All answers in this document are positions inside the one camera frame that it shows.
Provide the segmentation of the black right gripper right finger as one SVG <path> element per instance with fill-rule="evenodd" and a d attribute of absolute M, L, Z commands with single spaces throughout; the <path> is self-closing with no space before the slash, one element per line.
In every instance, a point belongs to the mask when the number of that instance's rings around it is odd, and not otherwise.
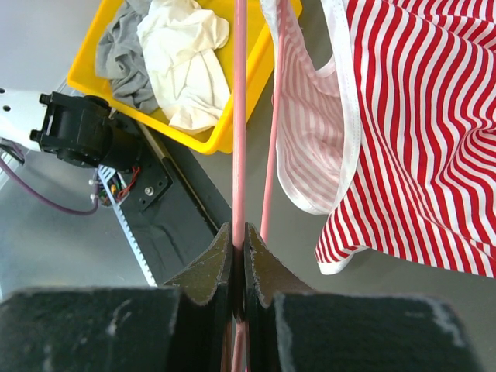
<path fill-rule="evenodd" d="M 479 371 L 461 321 L 418 295 L 315 291 L 246 225 L 247 367 L 251 371 Z"/>

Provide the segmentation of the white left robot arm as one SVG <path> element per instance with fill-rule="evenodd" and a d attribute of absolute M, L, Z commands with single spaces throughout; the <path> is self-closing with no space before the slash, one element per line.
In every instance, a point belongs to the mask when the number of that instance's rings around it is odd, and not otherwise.
<path fill-rule="evenodd" d="M 130 171 L 143 144 L 127 118 L 94 95 L 1 88 L 1 138 L 83 168 Z"/>

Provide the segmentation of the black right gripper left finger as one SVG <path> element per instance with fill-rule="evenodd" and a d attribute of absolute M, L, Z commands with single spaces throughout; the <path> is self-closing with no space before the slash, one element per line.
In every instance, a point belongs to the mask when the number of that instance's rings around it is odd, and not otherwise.
<path fill-rule="evenodd" d="M 159 287 L 28 288 L 1 303 L 3 371 L 227 371 L 232 229 Z"/>

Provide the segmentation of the red white striped tank top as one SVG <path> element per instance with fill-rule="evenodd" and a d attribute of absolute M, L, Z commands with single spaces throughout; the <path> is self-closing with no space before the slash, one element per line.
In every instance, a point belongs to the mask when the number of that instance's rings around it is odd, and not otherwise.
<path fill-rule="evenodd" d="M 327 220 L 324 275 L 363 250 L 495 275 L 495 3 L 324 1 L 315 68 L 288 1 L 263 1 L 277 176 Z"/>

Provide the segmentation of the pink wire hanger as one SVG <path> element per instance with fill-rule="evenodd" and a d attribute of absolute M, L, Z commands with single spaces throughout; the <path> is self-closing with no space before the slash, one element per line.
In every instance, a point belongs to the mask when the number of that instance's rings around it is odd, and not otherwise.
<path fill-rule="evenodd" d="M 255 266 L 255 255 L 261 250 L 245 242 L 246 23 L 246 2 L 236 1 L 232 155 L 232 277 L 236 335 L 231 370 L 241 371 L 245 357 L 248 371 L 279 371 L 274 311 L 270 309 L 271 300 L 261 293 Z"/>

